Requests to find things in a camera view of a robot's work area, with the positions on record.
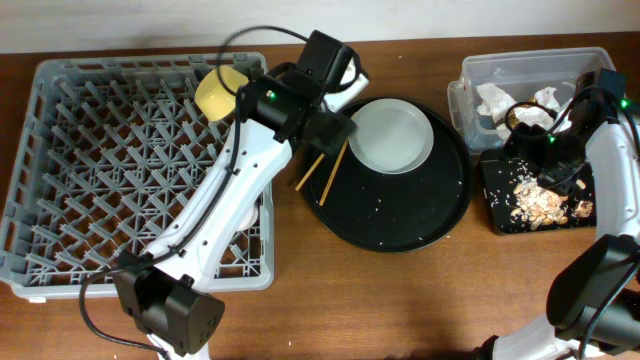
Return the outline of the yellow bowl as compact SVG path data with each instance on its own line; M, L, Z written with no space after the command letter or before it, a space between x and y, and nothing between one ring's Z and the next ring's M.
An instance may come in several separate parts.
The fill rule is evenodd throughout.
M231 66L219 67L222 80L227 87L237 92L249 83L249 78ZM224 119L235 109L235 96L230 94L219 80L217 71L212 70L198 85L195 103L209 122Z

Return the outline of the pink cup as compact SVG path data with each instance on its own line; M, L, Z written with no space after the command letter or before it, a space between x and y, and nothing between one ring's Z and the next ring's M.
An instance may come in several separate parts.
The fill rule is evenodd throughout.
M244 231L251 228L258 220L259 214L259 206L256 203L250 205L241 216L237 231Z

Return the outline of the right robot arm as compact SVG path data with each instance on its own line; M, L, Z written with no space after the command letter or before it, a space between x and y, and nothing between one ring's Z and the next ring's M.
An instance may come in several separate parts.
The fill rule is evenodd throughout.
M596 240L554 280L546 313L524 328L492 336L475 359L587 359L639 349L639 125L614 70L581 75L563 113L548 129L510 126L503 159L520 158L539 184L567 194L583 164L595 185Z

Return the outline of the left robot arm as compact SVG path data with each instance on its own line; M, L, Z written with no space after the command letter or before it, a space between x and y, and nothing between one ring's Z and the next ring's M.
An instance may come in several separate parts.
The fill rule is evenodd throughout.
M120 253L113 281L124 312L162 359L204 359L225 310L212 295L233 236L258 217L259 196L308 144L338 152L354 131L343 107L368 84L359 55L314 31L294 62L251 78L221 65L197 87L209 121L233 120L204 180L177 218L140 254Z

